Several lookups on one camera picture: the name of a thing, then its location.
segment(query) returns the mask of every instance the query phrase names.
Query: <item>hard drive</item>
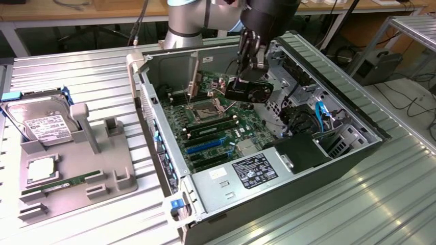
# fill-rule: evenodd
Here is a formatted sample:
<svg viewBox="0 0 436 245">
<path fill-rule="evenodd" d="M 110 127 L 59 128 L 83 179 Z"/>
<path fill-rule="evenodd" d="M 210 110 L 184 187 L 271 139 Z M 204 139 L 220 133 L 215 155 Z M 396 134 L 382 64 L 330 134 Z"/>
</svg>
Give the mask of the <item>hard drive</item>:
<svg viewBox="0 0 436 245">
<path fill-rule="evenodd" d="M 80 130 L 70 116 L 70 105 L 70 91 L 63 87 L 30 93 L 6 93 L 0 108 L 24 140 L 39 140 L 50 146 L 71 141 L 71 133 Z"/>
</svg>

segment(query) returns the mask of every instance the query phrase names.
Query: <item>motherboard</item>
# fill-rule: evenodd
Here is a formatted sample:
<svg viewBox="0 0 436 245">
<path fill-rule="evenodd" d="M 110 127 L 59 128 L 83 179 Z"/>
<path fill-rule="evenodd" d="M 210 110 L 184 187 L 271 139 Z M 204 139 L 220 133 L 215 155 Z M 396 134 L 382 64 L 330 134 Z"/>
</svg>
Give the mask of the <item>motherboard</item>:
<svg viewBox="0 0 436 245">
<path fill-rule="evenodd" d="M 199 71 L 198 79 L 162 100 L 164 113 L 192 172 L 256 153 L 275 140 L 255 105 L 224 98 L 230 76 Z"/>
</svg>

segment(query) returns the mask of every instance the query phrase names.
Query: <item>hard drive label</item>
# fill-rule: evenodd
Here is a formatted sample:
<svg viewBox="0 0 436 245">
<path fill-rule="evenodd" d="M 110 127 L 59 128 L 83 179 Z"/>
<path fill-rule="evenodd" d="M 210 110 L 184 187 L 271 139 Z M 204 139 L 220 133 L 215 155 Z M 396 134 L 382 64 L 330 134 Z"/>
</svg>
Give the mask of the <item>hard drive label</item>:
<svg viewBox="0 0 436 245">
<path fill-rule="evenodd" d="M 71 132 L 62 115 L 48 116 L 24 121 L 40 142 L 63 139 Z"/>
<path fill-rule="evenodd" d="M 279 177 L 264 154 L 250 157 L 234 163 L 232 166 L 247 189 Z"/>
</svg>

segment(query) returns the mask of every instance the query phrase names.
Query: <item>warning label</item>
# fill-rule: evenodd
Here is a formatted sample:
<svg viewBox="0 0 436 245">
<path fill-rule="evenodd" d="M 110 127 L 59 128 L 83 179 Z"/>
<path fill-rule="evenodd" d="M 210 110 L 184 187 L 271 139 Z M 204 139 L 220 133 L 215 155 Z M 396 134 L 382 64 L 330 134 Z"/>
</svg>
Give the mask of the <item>warning label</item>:
<svg viewBox="0 0 436 245">
<path fill-rule="evenodd" d="M 264 154 L 250 157 L 232 166 L 247 189 L 279 177 Z"/>
<path fill-rule="evenodd" d="M 30 130 L 42 142 L 63 139 L 71 136 L 71 132 L 62 115 L 48 116 L 24 121 Z"/>
</svg>

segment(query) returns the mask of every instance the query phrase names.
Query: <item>blue pcie slot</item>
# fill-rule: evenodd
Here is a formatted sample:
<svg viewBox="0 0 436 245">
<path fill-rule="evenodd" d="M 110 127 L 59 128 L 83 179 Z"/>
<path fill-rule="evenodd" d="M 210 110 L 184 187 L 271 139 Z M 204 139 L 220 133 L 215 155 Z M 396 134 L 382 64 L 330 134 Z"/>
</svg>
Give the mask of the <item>blue pcie slot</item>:
<svg viewBox="0 0 436 245">
<path fill-rule="evenodd" d="M 188 154 L 194 154 L 194 153 L 196 153 L 196 152 L 200 152 L 200 151 L 204 151 L 204 150 L 207 150 L 207 149 L 211 149 L 212 147 L 216 147 L 216 146 L 223 145 L 224 140 L 226 140 L 226 137 L 222 138 L 222 139 L 218 139 L 218 140 L 215 140 L 215 141 L 212 141 L 212 142 L 210 142 L 210 143 L 207 143 L 207 144 L 204 144 L 204 145 L 200 145 L 200 146 L 192 147 L 192 148 L 187 149 L 186 152 L 187 152 Z"/>
</svg>

